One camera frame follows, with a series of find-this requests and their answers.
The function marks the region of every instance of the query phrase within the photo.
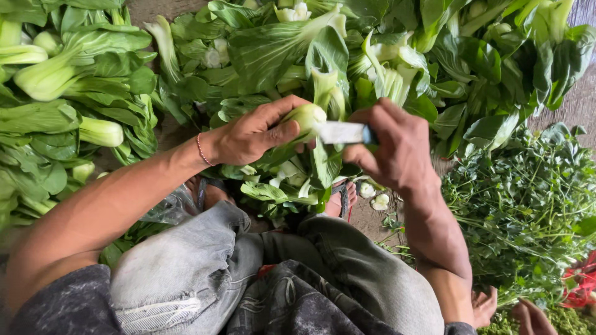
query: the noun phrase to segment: dark shirt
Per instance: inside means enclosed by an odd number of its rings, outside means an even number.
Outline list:
[[[257,312],[250,303],[255,299],[262,302]],[[87,266],[44,287],[18,311],[10,333],[124,334],[110,307],[110,269]],[[293,260],[277,265],[247,289],[227,333],[403,335]],[[476,331],[455,322],[446,325],[445,334],[475,335]]]

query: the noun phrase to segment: foot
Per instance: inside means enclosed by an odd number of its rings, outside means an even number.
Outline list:
[[[186,181],[186,186],[191,191],[193,195],[194,203],[197,203],[198,199],[198,186],[201,182],[201,177],[196,175],[189,180]],[[207,184],[207,188],[205,189],[205,201],[203,202],[203,210],[210,209],[220,200],[225,200],[231,204],[236,204],[234,199],[230,197],[226,192],[222,189],[215,187],[213,185]]]
[[[340,185],[343,181],[335,183],[333,187]],[[354,206],[358,201],[358,196],[356,195],[356,184],[352,183],[351,181],[346,183],[347,187],[347,198],[348,198],[348,209]],[[327,204],[325,205],[325,213],[327,215],[339,218],[339,215],[342,213],[342,194],[335,193],[330,198]]]

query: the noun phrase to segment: red string bracelet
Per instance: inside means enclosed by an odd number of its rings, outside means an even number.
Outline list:
[[[201,142],[199,141],[200,137],[201,137],[201,133],[198,133],[198,135],[197,135],[198,154],[201,155],[201,157],[205,160],[205,162],[207,162],[207,164],[209,164],[211,166],[215,166],[215,165],[211,164],[211,162],[205,158],[205,155],[203,154],[203,150],[201,150]]]

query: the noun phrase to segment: knife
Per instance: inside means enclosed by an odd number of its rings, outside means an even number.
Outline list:
[[[378,144],[377,135],[363,123],[327,121],[316,126],[324,144]]]

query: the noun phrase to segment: hand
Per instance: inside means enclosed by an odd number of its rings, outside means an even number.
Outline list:
[[[420,188],[440,187],[430,161],[426,120],[380,98],[371,108],[356,111],[349,121],[369,124],[380,145],[374,154],[362,144],[351,145],[343,153],[345,161],[357,164],[375,181],[403,197]]]
[[[528,300],[520,299],[511,312],[520,323],[520,335],[557,335],[544,312]]]
[[[290,142],[300,134],[296,121],[277,122],[292,109],[309,104],[289,95],[232,120],[225,126],[201,134],[201,150],[211,164],[246,165],[261,158],[272,147]]]
[[[488,327],[491,325],[491,318],[496,311],[496,288],[491,286],[491,292],[486,295],[484,292],[472,291],[472,308],[474,309],[474,328]]]

